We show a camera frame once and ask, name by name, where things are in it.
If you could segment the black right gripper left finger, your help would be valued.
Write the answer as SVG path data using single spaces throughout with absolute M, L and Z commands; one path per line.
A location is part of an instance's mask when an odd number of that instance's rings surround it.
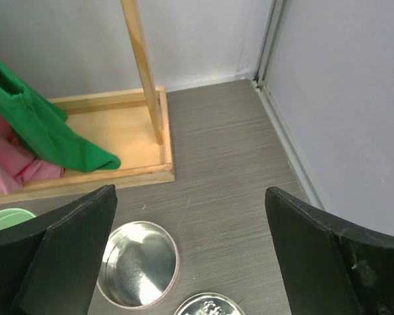
M 117 203 L 106 185 L 0 230 L 0 314 L 86 314 Z

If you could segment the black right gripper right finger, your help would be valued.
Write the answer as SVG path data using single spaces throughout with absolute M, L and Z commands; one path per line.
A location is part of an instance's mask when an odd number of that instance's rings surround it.
M 278 187 L 265 210 L 292 314 L 394 314 L 394 236 Z

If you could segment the mint green tin canister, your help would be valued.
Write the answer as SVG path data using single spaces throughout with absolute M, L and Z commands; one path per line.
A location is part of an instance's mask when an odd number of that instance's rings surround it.
M 10 228 L 17 224 L 35 218 L 35 215 L 25 209 L 8 208 L 0 210 L 0 230 Z

